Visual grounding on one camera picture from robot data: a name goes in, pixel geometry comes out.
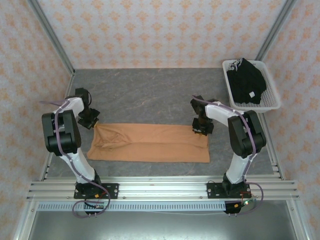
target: orange towel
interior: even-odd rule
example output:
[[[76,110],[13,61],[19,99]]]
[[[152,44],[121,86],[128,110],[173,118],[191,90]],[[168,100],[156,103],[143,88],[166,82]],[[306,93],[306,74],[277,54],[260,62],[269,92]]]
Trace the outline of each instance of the orange towel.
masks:
[[[208,137],[185,125],[97,123],[87,156],[126,162],[210,162]]]

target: orange floral wallpaper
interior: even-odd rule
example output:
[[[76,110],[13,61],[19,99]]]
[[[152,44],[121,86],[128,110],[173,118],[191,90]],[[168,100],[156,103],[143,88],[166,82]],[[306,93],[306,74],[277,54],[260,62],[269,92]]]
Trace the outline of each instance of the orange floral wallpaper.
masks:
[[[40,0],[75,69],[254,59],[285,0]]]
[[[320,236],[320,1],[296,3],[264,61],[282,100],[267,114],[276,150]]]
[[[0,2],[0,239],[11,240],[47,151],[40,100],[64,97],[70,78],[26,0]]]

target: gray marble floor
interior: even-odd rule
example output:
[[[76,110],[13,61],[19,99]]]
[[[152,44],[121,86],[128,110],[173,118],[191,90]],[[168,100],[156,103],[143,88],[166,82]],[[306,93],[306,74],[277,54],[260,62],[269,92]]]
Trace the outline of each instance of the gray marble floor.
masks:
[[[85,88],[92,95],[91,107],[101,112],[99,123],[191,125],[196,117],[191,95],[215,98],[229,105],[221,68],[148,68],[77,70],[71,93]],[[94,131],[79,126],[82,151],[91,147]],[[149,163],[88,160],[101,177],[107,176],[201,176],[222,175],[229,168],[233,151],[228,128],[214,122],[209,136],[210,163]],[[249,174],[272,174],[268,151],[254,159]],[[54,156],[48,177],[71,177],[67,164]]]

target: laundry basket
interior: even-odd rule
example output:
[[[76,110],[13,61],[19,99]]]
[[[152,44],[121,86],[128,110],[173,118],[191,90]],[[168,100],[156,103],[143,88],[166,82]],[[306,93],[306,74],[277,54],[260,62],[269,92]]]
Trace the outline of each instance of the laundry basket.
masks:
[[[261,95],[260,104],[254,104],[251,102],[238,103],[234,101],[234,98],[232,96],[232,92],[230,89],[227,71],[231,69],[231,64],[233,64],[235,61],[237,60],[236,59],[226,60],[222,63],[225,83],[229,93],[230,106],[236,110],[241,110],[241,111],[254,110],[257,113],[265,113],[269,110],[280,108],[281,106],[280,97],[277,93],[274,80],[271,77],[270,73],[268,72],[267,66],[262,61],[248,60],[257,69],[260,70],[266,83],[266,90]]]

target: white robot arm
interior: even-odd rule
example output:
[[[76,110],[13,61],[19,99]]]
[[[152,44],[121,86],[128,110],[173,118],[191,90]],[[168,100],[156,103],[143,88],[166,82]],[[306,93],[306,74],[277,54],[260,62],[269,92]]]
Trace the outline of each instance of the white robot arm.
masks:
[[[212,134],[213,120],[228,127],[234,153],[231,165],[223,176],[222,189],[217,190],[217,196],[223,192],[229,198],[238,198],[248,187],[245,178],[252,160],[267,144],[256,112],[236,111],[216,99],[205,101],[201,96],[193,96],[190,103],[198,115],[192,123],[195,133]]]
[[[217,105],[208,104],[205,106],[205,113],[209,119],[217,120],[223,125],[228,126],[228,119],[231,117],[238,117],[234,111],[227,110],[221,107],[221,102],[216,101]],[[231,165],[226,171],[226,176],[232,184],[238,184],[243,181],[243,178],[246,175],[246,167],[252,162],[257,154],[248,155],[245,158],[238,156],[236,153],[233,153]]]
[[[54,112],[42,115],[44,142],[47,150],[63,159],[76,176],[76,193],[84,199],[90,199],[101,193],[100,178],[88,164],[81,150],[81,136],[78,123],[88,129],[98,121],[99,111],[89,108],[89,92],[77,88]]]

